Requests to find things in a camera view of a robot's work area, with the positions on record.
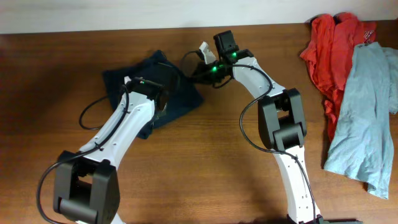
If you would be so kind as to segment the navy blue shorts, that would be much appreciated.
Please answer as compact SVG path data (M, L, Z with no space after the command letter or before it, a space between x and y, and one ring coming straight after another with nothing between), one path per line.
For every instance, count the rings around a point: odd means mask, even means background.
M137 134L140 139L147 139L154 129L178 119L203 103L203 97L194 84L188 81L188 78L176 65L167 60L161 50L157 50L150 57L130 67L106 70L102 73L102 77L113 110L119 104L120 97L117 94L125 77L142 77L163 85L168 78L173 78L174 86L170 89L170 98L165 108L165 114L159 116L153 123L145 125Z

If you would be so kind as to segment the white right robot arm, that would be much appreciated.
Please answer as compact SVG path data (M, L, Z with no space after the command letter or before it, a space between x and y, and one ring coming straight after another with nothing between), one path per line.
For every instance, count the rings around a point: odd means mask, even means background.
M253 100L242 110L239 125L247 110L257 105L258 130L262 145L256 149L273 154L279 166L287 196L287 219L291 223L323 223L316 205L305 165L304 139L307 134L302 97L295 88L276 83L258 64L253 53L240 49L230 30L216 34L217 53L202 42L197 54L201 62L191 81L222 86L224 78L242 84Z

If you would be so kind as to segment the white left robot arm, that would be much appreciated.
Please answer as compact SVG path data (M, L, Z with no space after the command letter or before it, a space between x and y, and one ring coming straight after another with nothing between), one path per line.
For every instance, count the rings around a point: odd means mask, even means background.
M118 107L78 152L57 159L53 210L76 223L121 223L118 167L139 134L167 106L166 84L126 78Z

